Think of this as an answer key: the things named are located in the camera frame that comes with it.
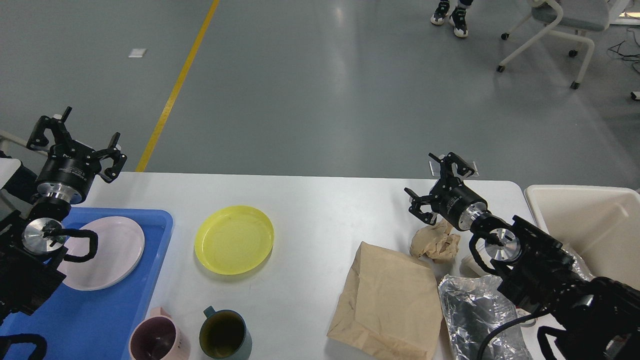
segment white bin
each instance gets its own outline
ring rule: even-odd
[[[595,276],[640,290],[640,194],[625,188],[532,185],[538,227],[571,245]]]

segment yellow floor line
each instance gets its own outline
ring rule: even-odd
[[[178,94],[180,94],[180,89],[182,88],[184,79],[187,77],[187,74],[189,73],[189,69],[191,68],[193,59],[196,57],[196,53],[198,52],[200,43],[202,43],[202,38],[204,37],[204,34],[207,32],[207,28],[209,27],[209,23],[211,22],[211,18],[213,17],[213,14],[216,12],[219,2],[220,0],[214,0],[213,3],[211,4],[211,7],[209,8],[207,17],[204,19],[204,22],[200,27],[200,31],[198,32],[198,36],[196,37],[196,40],[193,42],[193,46],[191,46],[191,51],[189,52],[189,55],[187,56],[187,60],[184,62],[184,65],[182,66],[182,70],[180,71],[180,75],[178,75],[178,80],[176,80],[175,85],[173,86],[171,95],[169,95],[169,99],[166,101],[166,104],[164,105],[164,110],[162,111],[162,114],[160,114],[160,119],[158,119],[158,123],[154,128],[154,132],[151,133],[151,137],[149,138],[147,147],[145,148],[145,151],[142,153],[140,162],[136,167],[136,171],[138,172],[145,171],[147,164],[149,163],[151,154],[153,154],[154,149],[156,148],[156,143],[158,142],[158,138],[160,137],[160,134],[162,134],[162,130],[164,129],[164,125],[166,124],[166,121],[169,118],[169,114],[171,113],[173,104],[175,103],[176,98],[178,98]]]

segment silver foil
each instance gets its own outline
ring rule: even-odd
[[[445,275],[440,282],[440,303],[447,321],[456,360],[476,360],[480,344],[498,326],[518,317],[516,307],[498,292],[500,277],[477,279]],[[531,360],[519,326],[496,335],[483,360]]]
[[[562,249],[564,252],[569,254],[574,260],[572,268],[573,271],[582,278],[582,280],[591,281],[595,276],[591,273],[587,264],[585,264],[584,260],[578,255],[578,253],[570,247],[568,244],[563,244]]]

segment shoe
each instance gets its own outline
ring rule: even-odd
[[[444,19],[447,18],[447,13],[449,12],[449,2],[448,1],[440,1],[438,4],[438,8],[431,16],[431,23],[434,25],[442,25],[444,24]]]
[[[456,6],[449,17],[449,24],[453,25],[453,33],[459,38],[466,38],[469,35],[467,22],[465,21],[466,14],[467,9]]]

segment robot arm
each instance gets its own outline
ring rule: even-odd
[[[117,147],[119,133],[113,135],[103,150],[96,151],[75,141],[65,127],[70,112],[71,108],[67,107],[61,119],[43,116],[36,123],[27,142],[29,149],[47,150],[46,130],[50,130],[54,138],[48,148],[47,161],[35,180],[39,198],[26,217],[14,211],[0,220],[0,325],[10,313],[31,315],[49,299],[65,278],[57,270],[63,260],[82,263],[97,253],[98,236],[93,231],[64,229],[62,221],[71,205],[86,199],[95,176],[112,182],[120,174],[127,156]],[[106,159],[113,164],[103,171],[101,161]],[[67,236],[88,238],[89,252],[83,256],[67,254],[64,246]],[[15,342],[12,337],[0,339],[0,358]]]
[[[536,226],[515,216],[513,223],[491,214],[487,202],[468,188],[458,175],[471,175],[473,170],[459,156],[450,152],[440,162],[440,179],[429,195],[419,197],[412,190],[409,212],[426,224],[442,215],[459,231],[470,231],[471,254],[486,272],[502,278],[498,290],[516,306],[532,315],[552,314],[564,330],[540,327],[538,340],[547,359],[555,359],[547,336],[568,360],[635,359],[640,353],[640,291],[606,277],[592,281],[581,279],[572,271],[573,258],[565,253],[562,243]],[[432,212],[421,206],[430,205]],[[476,244],[483,240],[491,266],[479,255]],[[526,321],[509,322],[485,339],[485,346],[497,333]]]

